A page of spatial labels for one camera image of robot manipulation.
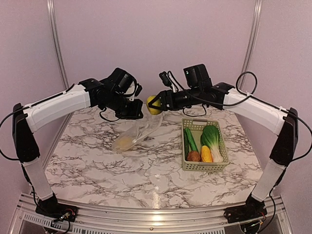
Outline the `yellow green lime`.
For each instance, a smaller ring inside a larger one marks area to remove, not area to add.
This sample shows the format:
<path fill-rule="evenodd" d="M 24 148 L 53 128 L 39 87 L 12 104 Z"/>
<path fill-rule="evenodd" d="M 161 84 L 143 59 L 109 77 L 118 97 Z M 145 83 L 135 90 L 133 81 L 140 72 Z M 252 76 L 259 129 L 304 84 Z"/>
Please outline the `yellow green lime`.
<path fill-rule="evenodd" d="M 152 95 L 152 96 L 149 96 L 146 100 L 146 106 L 147 106 L 147 109 L 148 111 L 150 112 L 151 115 L 159 115 L 162 113 L 162 110 L 160 109 L 156 109 L 155 107 L 150 107 L 149 106 L 149 103 L 151 103 L 153 101 L 153 99 L 155 98 L 156 96 L 155 95 Z M 161 100 L 160 99 L 157 99 L 155 100 L 153 103 L 152 103 L 152 106 L 156 106 L 156 107 L 161 107 Z"/>

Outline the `clear zip top bag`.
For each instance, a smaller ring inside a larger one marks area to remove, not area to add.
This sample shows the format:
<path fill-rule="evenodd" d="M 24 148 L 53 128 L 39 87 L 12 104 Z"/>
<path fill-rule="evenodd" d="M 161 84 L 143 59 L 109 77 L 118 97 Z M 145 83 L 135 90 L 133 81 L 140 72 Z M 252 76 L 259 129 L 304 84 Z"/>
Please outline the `clear zip top bag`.
<path fill-rule="evenodd" d="M 131 146 L 132 148 L 135 145 L 139 144 L 141 141 L 143 141 L 150 134 L 155 132 L 161 126 L 162 120 L 163 120 L 163 114 L 155 115 L 155 116 L 147 115 L 146 117 L 142 119 L 136 120 L 135 124 L 127 131 L 121 133 L 117 137 L 117 139 L 122 138 L 122 137 L 131 137 L 133 139 L 133 144 Z M 116 140 L 112 144 L 112 149 L 117 153 L 125 152 L 125 151 L 116 149 Z"/>

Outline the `green white bok choy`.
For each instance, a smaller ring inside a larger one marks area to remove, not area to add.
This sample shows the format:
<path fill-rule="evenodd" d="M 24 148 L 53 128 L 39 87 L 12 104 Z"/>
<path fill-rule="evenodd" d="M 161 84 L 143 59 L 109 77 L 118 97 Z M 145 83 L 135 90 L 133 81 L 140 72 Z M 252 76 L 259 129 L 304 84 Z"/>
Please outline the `green white bok choy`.
<path fill-rule="evenodd" d="M 200 137 L 202 145 L 207 146 L 212 154 L 213 162 L 223 162 L 219 149 L 220 133 L 216 126 L 207 125 L 203 128 L 202 135 Z"/>

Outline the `yellow orange mango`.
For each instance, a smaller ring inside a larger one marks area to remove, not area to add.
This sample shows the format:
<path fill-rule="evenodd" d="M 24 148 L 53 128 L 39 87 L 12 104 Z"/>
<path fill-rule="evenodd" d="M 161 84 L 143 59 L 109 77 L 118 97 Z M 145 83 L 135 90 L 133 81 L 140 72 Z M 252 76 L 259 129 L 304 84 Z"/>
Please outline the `yellow orange mango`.
<path fill-rule="evenodd" d="M 201 147 L 201 161 L 207 163 L 213 163 L 213 156 L 208 146 L 203 145 Z"/>

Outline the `yellow lemon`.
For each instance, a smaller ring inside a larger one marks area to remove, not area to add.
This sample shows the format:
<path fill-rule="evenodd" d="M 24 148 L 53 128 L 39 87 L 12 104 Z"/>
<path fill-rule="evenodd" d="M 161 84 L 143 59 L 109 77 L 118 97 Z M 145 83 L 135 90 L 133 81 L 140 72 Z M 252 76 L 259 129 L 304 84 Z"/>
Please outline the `yellow lemon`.
<path fill-rule="evenodd" d="M 126 151 L 131 148 L 133 144 L 133 139 L 128 136 L 124 136 L 116 140 L 116 149 L 121 151 Z"/>

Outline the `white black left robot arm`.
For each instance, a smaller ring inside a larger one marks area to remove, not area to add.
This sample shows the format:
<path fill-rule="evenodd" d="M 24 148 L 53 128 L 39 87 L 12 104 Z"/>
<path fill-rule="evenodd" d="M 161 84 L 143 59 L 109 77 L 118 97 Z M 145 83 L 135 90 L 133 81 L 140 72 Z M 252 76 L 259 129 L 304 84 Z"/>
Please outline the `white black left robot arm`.
<path fill-rule="evenodd" d="M 37 213 L 59 218 L 65 213 L 74 216 L 76 208 L 58 202 L 39 159 L 34 132 L 58 118 L 94 106 L 101 111 L 113 110 L 117 119 L 143 118 L 143 102 L 137 98 L 141 90 L 131 74 L 116 68 L 102 80 L 89 78 L 35 103 L 14 106 L 14 145 L 24 176 L 39 197 Z"/>

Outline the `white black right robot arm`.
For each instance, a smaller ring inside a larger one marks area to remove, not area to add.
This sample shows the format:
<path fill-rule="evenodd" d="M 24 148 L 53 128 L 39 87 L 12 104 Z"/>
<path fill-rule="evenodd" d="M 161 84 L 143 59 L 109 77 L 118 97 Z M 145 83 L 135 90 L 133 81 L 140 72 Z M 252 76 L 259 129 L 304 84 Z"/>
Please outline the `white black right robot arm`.
<path fill-rule="evenodd" d="M 229 223 L 266 215 L 264 200 L 279 184 L 293 160 L 298 142 L 297 111 L 294 108 L 286 110 L 268 104 L 252 94 L 240 91 L 237 86 L 224 82 L 213 85 L 204 64 L 187 67 L 183 72 L 189 88 L 177 92 L 161 91 L 148 101 L 149 108 L 177 111 L 197 104 L 206 104 L 253 120 L 277 135 L 270 159 L 245 204 L 228 207 L 224 212 L 224 217 Z"/>

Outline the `pale green perforated basket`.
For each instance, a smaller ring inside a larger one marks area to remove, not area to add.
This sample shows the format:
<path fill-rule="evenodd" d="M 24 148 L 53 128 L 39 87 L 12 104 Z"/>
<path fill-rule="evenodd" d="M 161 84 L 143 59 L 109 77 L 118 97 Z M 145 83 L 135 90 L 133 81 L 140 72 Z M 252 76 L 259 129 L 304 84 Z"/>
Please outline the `pale green perforated basket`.
<path fill-rule="evenodd" d="M 229 164 L 219 122 L 182 120 L 182 168 L 185 171 L 221 172 Z"/>

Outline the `dark green cucumber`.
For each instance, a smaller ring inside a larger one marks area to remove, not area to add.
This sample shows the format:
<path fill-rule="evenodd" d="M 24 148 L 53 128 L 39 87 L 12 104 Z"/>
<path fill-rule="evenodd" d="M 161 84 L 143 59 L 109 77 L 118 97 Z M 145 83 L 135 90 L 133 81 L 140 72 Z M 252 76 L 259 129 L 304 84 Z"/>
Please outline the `dark green cucumber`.
<path fill-rule="evenodd" d="M 187 160 L 188 153 L 190 152 L 189 141 L 188 141 L 188 131 L 189 131 L 189 128 L 185 128 L 185 129 L 183 130 L 184 157 L 185 157 L 185 160 Z"/>

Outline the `light green leafy vegetable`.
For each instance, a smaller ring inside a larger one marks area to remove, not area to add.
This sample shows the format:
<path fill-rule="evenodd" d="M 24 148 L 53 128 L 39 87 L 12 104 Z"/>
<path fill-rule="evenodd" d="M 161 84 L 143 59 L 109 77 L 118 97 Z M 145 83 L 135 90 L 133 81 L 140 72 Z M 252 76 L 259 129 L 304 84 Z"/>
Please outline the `light green leafy vegetable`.
<path fill-rule="evenodd" d="M 194 140 L 194 137 L 192 135 L 191 130 L 189 128 L 185 128 L 184 129 L 184 134 L 185 134 L 185 136 L 187 138 L 187 142 L 188 142 L 188 145 L 189 145 L 191 151 L 198 152 L 198 148 L 197 148 L 197 145 L 195 143 L 195 140 Z"/>

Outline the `brown potato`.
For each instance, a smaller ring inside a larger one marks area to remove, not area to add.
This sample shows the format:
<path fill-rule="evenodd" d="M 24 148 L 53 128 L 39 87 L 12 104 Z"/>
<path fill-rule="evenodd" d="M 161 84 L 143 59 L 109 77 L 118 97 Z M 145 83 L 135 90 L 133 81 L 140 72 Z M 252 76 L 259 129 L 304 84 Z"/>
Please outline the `brown potato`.
<path fill-rule="evenodd" d="M 200 162 L 201 156 L 198 151 L 190 151 L 187 154 L 187 161 Z"/>

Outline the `left aluminium corner post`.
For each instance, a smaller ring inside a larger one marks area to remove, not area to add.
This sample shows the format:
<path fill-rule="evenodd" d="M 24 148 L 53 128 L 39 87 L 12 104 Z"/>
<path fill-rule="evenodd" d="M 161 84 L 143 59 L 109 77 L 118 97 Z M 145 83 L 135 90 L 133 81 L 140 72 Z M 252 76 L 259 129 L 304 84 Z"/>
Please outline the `left aluminium corner post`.
<path fill-rule="evenodd" d="M 56 17 L 56 8 L 55 8 L 54 0 L 47 0 L 47 10 L 48 10 L 49 23 L 50 23 L 51 33 L 52 33 L 52 41 L 54 44 L 54 50 L 56 53 L 57 64 L 58 64 L 58 69 L 60 72 L 61 80 L 62 80 L 64 88 L 69 88 L 69 82 L 68 82 L 64 60 L 63 60 L 63 56 L 61 52 L 57 17 Z"/>

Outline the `aluminium corner post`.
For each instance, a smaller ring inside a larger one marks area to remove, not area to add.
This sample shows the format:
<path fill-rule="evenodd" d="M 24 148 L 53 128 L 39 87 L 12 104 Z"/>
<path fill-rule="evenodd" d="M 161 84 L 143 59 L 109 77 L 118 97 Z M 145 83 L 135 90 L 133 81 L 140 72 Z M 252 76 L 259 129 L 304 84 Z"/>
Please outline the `aluminium corner post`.
<path fill-rule="evenodd" d="M 47 0 L 47 10 L 48 10 L 49 23 L 50 23 L 51 33 L 52 33 L 52 41 L 54 44 L 54 50 L 56 53 L 57 64 L 58 64 L 58 69 L 60 72 L 61 80 L 62 80 L 64 88 L 69 88 L 69 82 L 68 82 L 64 60 L 63 60 L 63 56 L 61 52 L 57 17 L 56 17 L 56 8 L 55 8 L 54 0 Z"/>
<path fill-rule="evenodd" d="M 262 6 L 263 6 L 263 0 L 255 1 L 254 10 L 253 10 L 253 19 L 252 19 L 252 24 L 251 24 L 251 31 L 250 31 L 248 46 L 247 46 L 241 72 L 247 71 L 251 62 L 251 58 L 252 58 L 252 54 L 255 48 L 256 39 L 258 36 L 258 31 L 259 31 L 259 26 L 260 26 Z"/>

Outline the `right aluminium corner post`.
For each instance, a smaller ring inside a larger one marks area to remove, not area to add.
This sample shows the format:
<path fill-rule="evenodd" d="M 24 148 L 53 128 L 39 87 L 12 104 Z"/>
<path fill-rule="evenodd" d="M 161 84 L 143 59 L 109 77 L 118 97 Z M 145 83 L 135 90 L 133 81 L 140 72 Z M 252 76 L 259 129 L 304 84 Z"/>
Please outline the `right aluminium corner post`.
<path fill-rule="evenodd" d="M 248 46 L 247 46 L 241 72 L 247 71 L 251 62 L 251 58 L 252 58 L 252 54 L 255 48 L 256 39 L 258 36 L 258 31 L 259 31 L 259 26 L 260 26 L 262 6 L 263 6 L 263 0 L 255 1 L 254 10 L 253 10 L 253 19 L 252 19 L 252 24 L 251 24 L 251 31 L 250 31 Z"/>

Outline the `aluminium front frame rail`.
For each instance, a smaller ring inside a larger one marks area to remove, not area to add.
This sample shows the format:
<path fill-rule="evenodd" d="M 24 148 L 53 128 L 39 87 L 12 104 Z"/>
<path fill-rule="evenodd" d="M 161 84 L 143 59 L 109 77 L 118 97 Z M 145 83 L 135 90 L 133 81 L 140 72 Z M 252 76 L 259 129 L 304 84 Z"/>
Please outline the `aluminium front frame rail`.
<path fill-rule="evenodd" d="M 267 214 L 244 222 L 228 223 L 224 217 L 227 205 L 199 208 L 147 209 L 109 207 L 61 200 L 78 208 L 74 222 L 52 222 L 37 214 L 33 197 L 19 198 L 10 234 L 42 234 L 46 230 L 71 234 L 241 234 L 252 223 L 259 224 L 264 234 L 292 234 L 293 230 L 280 196 L 265 201 Z"/>

